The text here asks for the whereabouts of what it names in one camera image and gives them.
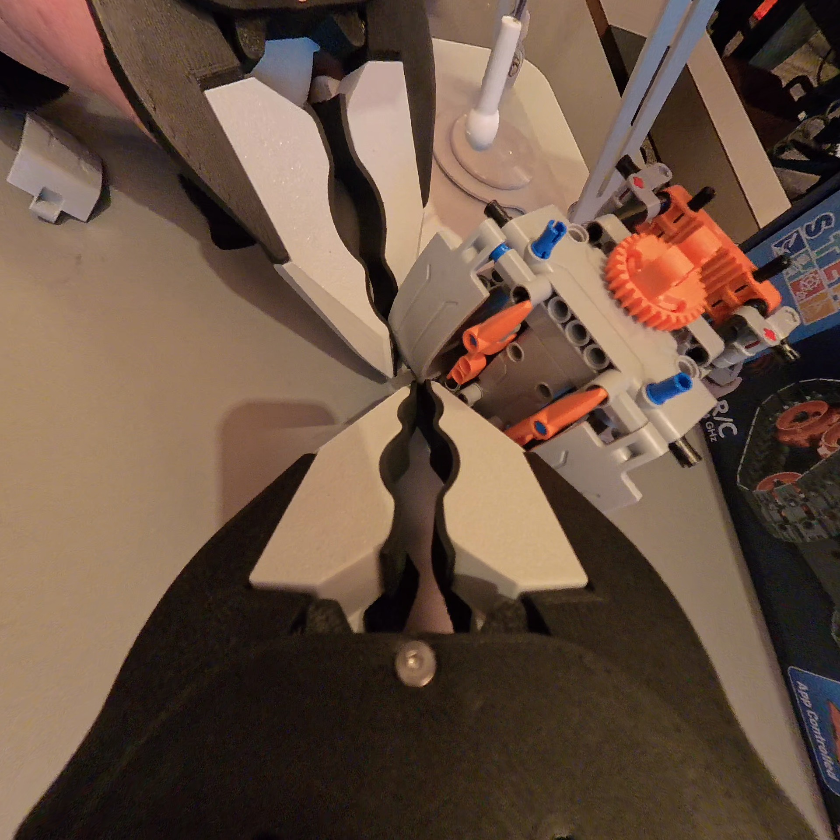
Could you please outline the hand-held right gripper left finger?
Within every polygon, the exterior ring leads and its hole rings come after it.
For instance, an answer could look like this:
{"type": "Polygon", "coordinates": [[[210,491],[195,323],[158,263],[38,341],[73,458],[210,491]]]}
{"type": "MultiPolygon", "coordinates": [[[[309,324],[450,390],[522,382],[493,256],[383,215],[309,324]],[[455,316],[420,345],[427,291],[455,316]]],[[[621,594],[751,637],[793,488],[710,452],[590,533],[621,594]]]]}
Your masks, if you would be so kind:
{"type": "Polygon", "coordinates": [[[405,386],[320,447],[249,582],[338,603],[355,631],[399,631],[419,573],[395,491],[410,466],[417,387],[405,386]]]}

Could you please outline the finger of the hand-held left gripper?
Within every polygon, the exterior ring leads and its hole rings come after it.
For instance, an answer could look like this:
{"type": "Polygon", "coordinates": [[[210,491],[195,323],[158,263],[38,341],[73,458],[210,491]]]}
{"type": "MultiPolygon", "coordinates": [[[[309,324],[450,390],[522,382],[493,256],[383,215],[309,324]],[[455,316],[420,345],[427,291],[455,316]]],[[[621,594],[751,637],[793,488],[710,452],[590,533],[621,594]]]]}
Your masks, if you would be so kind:
{"type": "Polygon", "coordinates": [[[313,116],[256,78],[204,95],[286,248],[278,274],[363,361],[393,377],[389,329],[333,220],[332,165],[313,116]]]}
{"type": "Polygon", "coordinates": [[[424,203],[403,63],[369,60],[311,82],[334,173],[358,219],[358,255],[374,310],[388,316],[418,255],[424,203]]]}

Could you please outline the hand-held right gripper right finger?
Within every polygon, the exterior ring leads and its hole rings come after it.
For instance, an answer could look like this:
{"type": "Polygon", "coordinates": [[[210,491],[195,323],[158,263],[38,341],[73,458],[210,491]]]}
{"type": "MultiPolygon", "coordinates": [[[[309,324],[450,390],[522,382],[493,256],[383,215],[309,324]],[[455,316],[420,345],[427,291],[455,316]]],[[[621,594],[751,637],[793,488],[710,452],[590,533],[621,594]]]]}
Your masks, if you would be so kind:
{"type": "Polygon", "coordinates": [[[435,382],[427,441],[443,482],[434,576],[457,634],[504,602],[585,590],[587,573],[519,445],[435,382]]]}

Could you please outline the grey orange toy brick model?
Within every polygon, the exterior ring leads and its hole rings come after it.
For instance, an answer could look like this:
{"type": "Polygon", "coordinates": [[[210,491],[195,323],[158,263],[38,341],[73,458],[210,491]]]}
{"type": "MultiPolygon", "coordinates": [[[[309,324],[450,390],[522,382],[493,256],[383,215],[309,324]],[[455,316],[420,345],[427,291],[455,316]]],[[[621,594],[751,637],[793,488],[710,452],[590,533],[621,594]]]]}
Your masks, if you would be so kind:
{"type": "Polygon", "coordinates": [[[504,235],[479,271],[490,299],[446,348],[436,380],[522,449],[586,421],[632,469],[670,454],[700,456],[686,440],[756,339],[785,340],[781,294],[707,210],[712,186],[689,192],[661,164],[628,157],[610,211],[573,224],[549,207],[486,215],[504,235]]]}

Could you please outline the person's left forearm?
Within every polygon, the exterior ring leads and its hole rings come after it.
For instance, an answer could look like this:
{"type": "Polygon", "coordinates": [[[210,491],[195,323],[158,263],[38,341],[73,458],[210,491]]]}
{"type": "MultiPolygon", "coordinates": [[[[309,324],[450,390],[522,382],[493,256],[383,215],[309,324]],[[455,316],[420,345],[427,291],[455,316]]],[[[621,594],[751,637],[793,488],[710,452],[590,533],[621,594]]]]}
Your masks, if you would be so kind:
{"type": "Polygon", "coordinates": [[[27,112],[64,96],[69,88],[1,53],[1,109],[27,112]]]}

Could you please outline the person's left hand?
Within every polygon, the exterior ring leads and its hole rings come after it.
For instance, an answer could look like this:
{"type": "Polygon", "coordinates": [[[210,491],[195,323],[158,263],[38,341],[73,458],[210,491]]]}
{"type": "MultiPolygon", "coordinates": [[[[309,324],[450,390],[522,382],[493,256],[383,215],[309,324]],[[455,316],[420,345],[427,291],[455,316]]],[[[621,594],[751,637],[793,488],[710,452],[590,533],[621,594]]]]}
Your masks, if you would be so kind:
{"type": "Polygon", "coordinates": [[[2,53],[70,89],[108,100],[141,130],[84,1],[2,1],[2,53]]]}

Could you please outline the white metal board stand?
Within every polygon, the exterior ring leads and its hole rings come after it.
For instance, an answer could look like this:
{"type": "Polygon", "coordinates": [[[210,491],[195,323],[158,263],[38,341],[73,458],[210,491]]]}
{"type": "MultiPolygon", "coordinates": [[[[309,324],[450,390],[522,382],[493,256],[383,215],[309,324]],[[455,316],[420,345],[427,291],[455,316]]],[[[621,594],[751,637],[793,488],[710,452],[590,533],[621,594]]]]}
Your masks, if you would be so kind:
{"type": "MultiPolygon", "coordinates": [[[[476,94],[489,56],[496,2],[426,2],[434,37],[437,104],[460,112],[476,94]]],[[[506,101],[521,116],[548,170],[535,207],[575,202],[602,150],[620,95],[583,1],[528,2],[525,65],[506,101]]]]}

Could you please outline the blue toy kit box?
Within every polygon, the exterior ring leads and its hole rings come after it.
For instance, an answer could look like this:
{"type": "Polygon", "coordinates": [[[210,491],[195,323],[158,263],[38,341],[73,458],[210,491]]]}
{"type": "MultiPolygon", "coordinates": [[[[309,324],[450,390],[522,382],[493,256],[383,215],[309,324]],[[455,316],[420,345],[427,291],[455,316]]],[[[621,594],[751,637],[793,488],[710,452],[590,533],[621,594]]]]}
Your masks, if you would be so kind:
{"type": "Polygon", "coordinates": [[[786,339],[738,346],[738,386],[705,428],[817,785],[839,822],[838,175],[744,244],[786,339]]]}

